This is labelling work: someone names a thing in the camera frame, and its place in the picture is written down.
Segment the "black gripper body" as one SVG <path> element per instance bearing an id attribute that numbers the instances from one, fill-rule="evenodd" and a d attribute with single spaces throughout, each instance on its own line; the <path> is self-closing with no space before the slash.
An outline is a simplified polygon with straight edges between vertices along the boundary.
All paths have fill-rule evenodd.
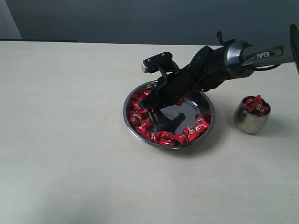
<path id="1" fill-rule="evenodd" d="M 149 94 L 149 107 L 162 109 L 175 104 L 186 95 L 199 80 L 199 75 L 185 66 L 169 74 L 159 68 L 162 76 L 157 80 L 157 85 Z"/>

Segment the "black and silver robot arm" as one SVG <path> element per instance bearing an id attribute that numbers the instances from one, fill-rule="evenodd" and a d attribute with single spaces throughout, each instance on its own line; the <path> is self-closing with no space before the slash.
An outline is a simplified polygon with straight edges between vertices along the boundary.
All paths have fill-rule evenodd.
<path id="1" fill-rule="evenodd" d="M 249 44 L 217 37 L 220 48 L 201 48 L 189 64 L 180 68 L 166 51 L 142 61 L 143 73 L 159 71 L 156 87 L 139 102 L 142 109 L 159 111 L 176 104 L 191 92 L 207 92 L 224 81 L 246 78 L 254 71 L 271 70 L 284 63 L 299 63 L 299 30 L 290 25 L 290 33 L 273 43 Z"/>

